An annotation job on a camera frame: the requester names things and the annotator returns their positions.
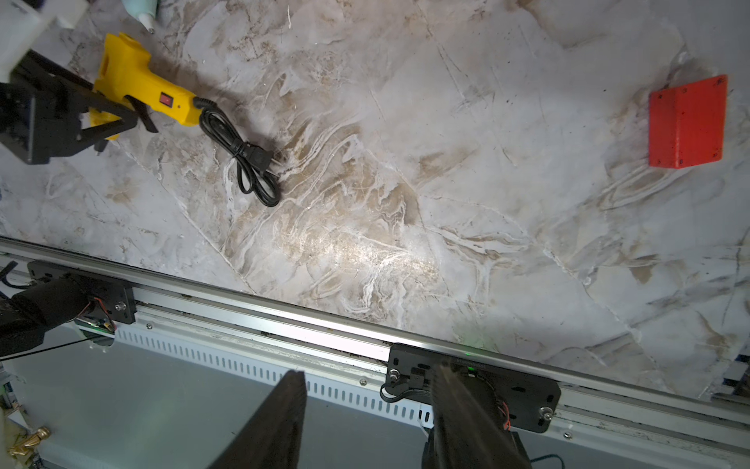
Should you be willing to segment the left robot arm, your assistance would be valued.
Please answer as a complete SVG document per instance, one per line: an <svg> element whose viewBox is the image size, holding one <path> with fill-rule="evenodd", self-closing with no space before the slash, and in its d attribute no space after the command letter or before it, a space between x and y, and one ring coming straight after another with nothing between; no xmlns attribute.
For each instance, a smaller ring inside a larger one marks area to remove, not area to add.
<svg viewBox="0 0 750 469"><path fill-rule="evenodd" d="M1 144L28 165L101 150L139 117L87 80L29 51L1 85ZM126 281L33 261L30 285L1 297L1 354L25 353L65 322L98 311L110 330L132 324L136 303Z"/></svg>

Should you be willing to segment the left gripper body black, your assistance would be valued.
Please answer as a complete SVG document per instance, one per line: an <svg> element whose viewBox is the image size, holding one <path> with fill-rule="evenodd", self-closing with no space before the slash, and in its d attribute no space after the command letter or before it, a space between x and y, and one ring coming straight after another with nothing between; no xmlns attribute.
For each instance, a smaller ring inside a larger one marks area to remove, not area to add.
<svg viewBox="0 0 750 469"><path fill-rule="evenodd" d="M82 77L30 50L1 85L1 144L26 164L47 164L137 126L141 104L107 99Z"/></svg>

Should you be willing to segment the yellow hot glue gun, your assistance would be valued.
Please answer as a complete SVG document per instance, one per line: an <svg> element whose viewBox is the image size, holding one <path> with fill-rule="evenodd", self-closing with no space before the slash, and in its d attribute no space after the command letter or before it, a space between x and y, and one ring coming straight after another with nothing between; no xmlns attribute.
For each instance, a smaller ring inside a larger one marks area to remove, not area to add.
<svg viewBox="0 0 750 469"><path fill-rule="evenodd" d="M134 38L120 33L105 39L105 49L93 91L136 111L148 132L157 129L150 119L156 111L185 127L198 126L236 162L237 184L267 207L280 203L277 177L271 174L273 154L246 141L215 102L198 97L150 70L152 55Z"/></svg>

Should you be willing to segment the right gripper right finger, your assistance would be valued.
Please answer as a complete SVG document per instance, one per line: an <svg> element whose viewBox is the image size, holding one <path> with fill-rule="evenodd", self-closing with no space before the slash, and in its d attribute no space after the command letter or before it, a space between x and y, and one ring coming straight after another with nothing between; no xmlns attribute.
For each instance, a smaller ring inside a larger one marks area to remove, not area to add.
<svg viewBox="0 0 750 469"><path fill-rule="evenodd" d="M442 365L435 370L431 400L431 467L531 467L519 439L505 428L508 412L488 384Z"/></svg>

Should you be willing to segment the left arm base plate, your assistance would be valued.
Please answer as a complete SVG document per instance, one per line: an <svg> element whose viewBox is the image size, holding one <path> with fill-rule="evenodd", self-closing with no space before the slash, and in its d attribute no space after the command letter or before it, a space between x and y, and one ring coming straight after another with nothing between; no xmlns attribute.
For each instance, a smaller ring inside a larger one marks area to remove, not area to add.
<svg viewBox="0 0 750 469"><path fill-rule="evenodd" d="M135 322L136 302L132 283L124 279L91 273L77 268L53 264L48 261L31 261L27 264L30 278L37 283L56 283L67 279L95 306L99 301L105 305L104 312L115 322Z"/></svg>

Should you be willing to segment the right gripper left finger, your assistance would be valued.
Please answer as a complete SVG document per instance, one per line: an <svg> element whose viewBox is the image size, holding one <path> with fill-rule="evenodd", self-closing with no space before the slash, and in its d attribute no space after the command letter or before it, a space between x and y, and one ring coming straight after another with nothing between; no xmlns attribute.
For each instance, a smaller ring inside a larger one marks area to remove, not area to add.
<svg viewBox="0 0 750 469"><path fill-rule="evenodd" d="M303 371L287 371L209 468L296 468L307 403Z"/></svg>

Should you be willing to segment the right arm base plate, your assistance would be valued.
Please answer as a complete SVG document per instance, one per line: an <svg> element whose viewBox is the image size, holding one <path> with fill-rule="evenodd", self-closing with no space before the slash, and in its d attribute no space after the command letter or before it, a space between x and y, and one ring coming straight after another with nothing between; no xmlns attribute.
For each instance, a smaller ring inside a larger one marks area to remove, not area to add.
<svg viewBox="0 0 750 469"><path fill-rule="evenodd" d="M469 354L451 357L426 349L395 344L390 349L385 383L380 396L388 404L412 400L429 405L437 369L447 365L459 376L489 386L500 408L509 410L510 426L542 434L555 415L561 389L553 379L485 365Z"/></svg>

